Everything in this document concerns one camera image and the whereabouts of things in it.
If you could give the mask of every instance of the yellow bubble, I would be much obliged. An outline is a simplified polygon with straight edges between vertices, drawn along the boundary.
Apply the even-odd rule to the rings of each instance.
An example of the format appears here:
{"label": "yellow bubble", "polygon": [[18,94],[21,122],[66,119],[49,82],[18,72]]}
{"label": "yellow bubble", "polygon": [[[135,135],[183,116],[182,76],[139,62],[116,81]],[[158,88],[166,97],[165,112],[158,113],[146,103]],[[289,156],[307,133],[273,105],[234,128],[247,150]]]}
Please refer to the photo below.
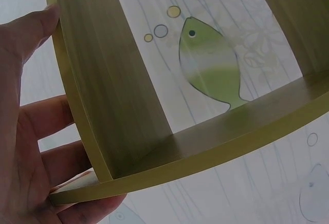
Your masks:
{"label": "yellow bubble", "polygon": [[181,13],[181,10],[178,6],[171,6],[167,10],[167,15],[172,18],[180,16],[180,13]]}
{"label": "yellow bubble", "polygon": [[153,40],[153,36],[151,34],[146,34],[144,36],[144,41],[146,41],[147,43],[151,42]]}

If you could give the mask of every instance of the fish eye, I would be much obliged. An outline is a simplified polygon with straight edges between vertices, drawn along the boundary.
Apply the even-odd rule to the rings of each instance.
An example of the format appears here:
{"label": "fish eye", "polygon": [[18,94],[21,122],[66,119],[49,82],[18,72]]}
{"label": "fish eye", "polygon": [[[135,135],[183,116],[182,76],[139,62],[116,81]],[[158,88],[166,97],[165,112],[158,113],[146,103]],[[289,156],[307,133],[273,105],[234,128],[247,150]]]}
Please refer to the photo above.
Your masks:
{"label": "fish eye", "polygon": [[124,214],[122,214],[121,212],[117,212],[115,217],[118,219],[118,220],[124,220]]}
{"label": "fish eye", "polygon": [[195,32],[195,30],[190,30],[189,31],[189,37],[190,38],[194,38],[196,36],[196,32]]}

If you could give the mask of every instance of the hand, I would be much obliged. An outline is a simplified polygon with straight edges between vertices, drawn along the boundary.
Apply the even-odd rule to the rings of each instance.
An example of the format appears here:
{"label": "hand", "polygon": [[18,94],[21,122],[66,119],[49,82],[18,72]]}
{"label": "hand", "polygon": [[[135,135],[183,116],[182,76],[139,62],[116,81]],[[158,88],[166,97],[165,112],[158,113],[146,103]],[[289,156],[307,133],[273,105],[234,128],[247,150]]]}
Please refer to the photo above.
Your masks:
{"label": "hand", "polygon": [[97,223],[124,196],[54,207],[51,189],[91,165],[81,141],[40,153],[38,140],[73,123],[65,96],[20,107],[24,63],[54,32],[53,5],[0,25],[0,223]]}

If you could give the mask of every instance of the fish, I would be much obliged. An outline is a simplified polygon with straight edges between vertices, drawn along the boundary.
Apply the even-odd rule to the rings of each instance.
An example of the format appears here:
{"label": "fish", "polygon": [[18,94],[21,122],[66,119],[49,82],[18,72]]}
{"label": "fish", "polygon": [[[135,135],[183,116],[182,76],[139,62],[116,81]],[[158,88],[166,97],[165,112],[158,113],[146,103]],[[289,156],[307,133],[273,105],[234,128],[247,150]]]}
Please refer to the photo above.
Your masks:
{"label": "fish", "polygon": [[188,17],[182,27],[179,62],[184,77],[195,89],[229,104],[229,110],[248,102],[240,97],[235,51],[220,32],[195,17]]}
{"label": "fish", "polygon": [[303,217],[310,222],[329,217],[329,174],[319,163],[313,167],[301,188],[299,206]]}
{"label": "fish", "polygon": [[146,224],[132,209],[122,203],[111,215],[109,224]]}

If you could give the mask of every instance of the wooden shelf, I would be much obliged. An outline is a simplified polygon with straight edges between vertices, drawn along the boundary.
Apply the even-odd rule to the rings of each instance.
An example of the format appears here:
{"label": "wooden shelf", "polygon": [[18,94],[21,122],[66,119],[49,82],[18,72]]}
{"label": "wooden shelf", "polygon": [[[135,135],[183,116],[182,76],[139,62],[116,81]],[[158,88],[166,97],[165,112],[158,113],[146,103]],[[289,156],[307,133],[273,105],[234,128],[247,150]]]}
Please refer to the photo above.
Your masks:
{"label": "wooden shelf", "polygon": [[247,105],[166,138],[121,178],[89,174],[50,195],[66,204],[120,195],[183,178],[261,148],[329,111],[329,72],[296,80]]}
{"label": "wooden shelf", "polygon": [[250,153],[329,111],[329,0],[267,0],[304,77],[172,134],[119,0],[47,0],[65,91],[95,170],[50,195],[75,203],[145,189]]}

